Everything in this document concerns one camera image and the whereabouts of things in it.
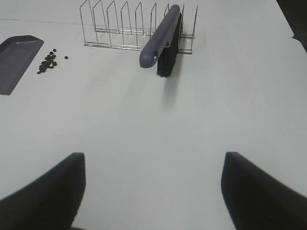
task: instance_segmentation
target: table surface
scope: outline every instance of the table surface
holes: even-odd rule
[[[169,79],[141,69],[137,51],[83,46],[81,2],[0,0],[0,41],[45,41],[0,96],[1,198],[72,152],[86,155],[74,226],[87,230],[234,230],[227,151],[307,196],[307,55],[275,0],[190,0],[194,54]],[[59,66],[37,75],[54,47]]]

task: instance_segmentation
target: gray brush handle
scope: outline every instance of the gray brush handle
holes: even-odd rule
[[[172,42],[180,14],[180,7],[173,5],[149,39],[140,54],[140,66],[150,68],[155,65],[165,46]]]

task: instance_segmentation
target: gray dustpan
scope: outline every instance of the gray dustpan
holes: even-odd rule
[[[23,35],[0,44],[0,94],[11,94],[43,43],[31,35]]]

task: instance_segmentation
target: dish rack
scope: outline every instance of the dish rack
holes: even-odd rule
[[[88,12],[90,15],[87,16],[91,18],[91,23],[89,24],[84,23],[84,11],[87,7],[87,11],[89,10],[90,12]],[[168,3],[163,12],[163,16],[167,14],[169,7]],[[183,27],[184,4],[181,9],[181,27]],[[198,5],[196,6],[192,32],[187,33],[183,30],[181,33],[180,39],[183,38],[184,42],[180,42],[178,52],[180,54],[193,53],[193,40],[195,38],[197,13]],[[101,20],[99,21],[97,19],[98,14],[100,14],[101,17]],[[102,0],[99,0],[93,7],[91,7],[90,0],[85,0],[85,2],[80,6],[80,18],[84,38],[83,43],[85,46],[141,51],[157,28],[157,3],[154,3],[151,8],[150,17],[146,17],[146,19],[150,19],[150,26],[147,29],[144,27],[142,2],[139,2],[134,10],[134,26],[131,25],[128,1],[126,1],[120,8],[120,23],[118,23],[118,12],[115,0],[112,0],[106,9],[104,8]],[[124,26],[123,21],[125,20],[123,18],[128,19],[129,24],[126,23],[128,25]]]

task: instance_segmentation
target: brush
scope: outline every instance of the brush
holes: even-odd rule
[[[69,230],[85,189],[84,154],[73,153],[0,200],[1,230]]]
[[[307,198],[237,152],[226,153],[221,187],[237,230],[307,229]]]
[[[179,49],[180,28],[180,7],[173,5],[141,51],[140,66],[150,68],[158,62],[157,75],[169,77]]]

